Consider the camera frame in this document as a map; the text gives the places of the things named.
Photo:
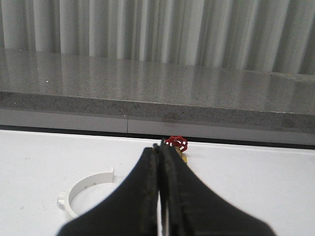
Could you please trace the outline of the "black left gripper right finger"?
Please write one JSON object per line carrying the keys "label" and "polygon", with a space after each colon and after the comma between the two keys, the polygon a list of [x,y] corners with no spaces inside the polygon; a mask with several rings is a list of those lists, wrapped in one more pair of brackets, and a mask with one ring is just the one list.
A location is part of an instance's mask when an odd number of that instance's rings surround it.
{"label": "black left gripper right finger", "polygon": [[174,147],[161,141],[159,188],[165,236],[273,236],[274,231],[208,188]]}

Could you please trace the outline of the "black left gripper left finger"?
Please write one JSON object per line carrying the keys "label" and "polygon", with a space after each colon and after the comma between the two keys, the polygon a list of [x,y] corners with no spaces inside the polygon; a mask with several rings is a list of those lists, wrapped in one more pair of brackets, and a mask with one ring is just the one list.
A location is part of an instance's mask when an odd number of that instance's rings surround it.
{"label": "black left gripper left finger", "polygon": [[158,235],[158,161],[152,147],[143,150],[126,179],[93,209],[65,224],[60,236]]}

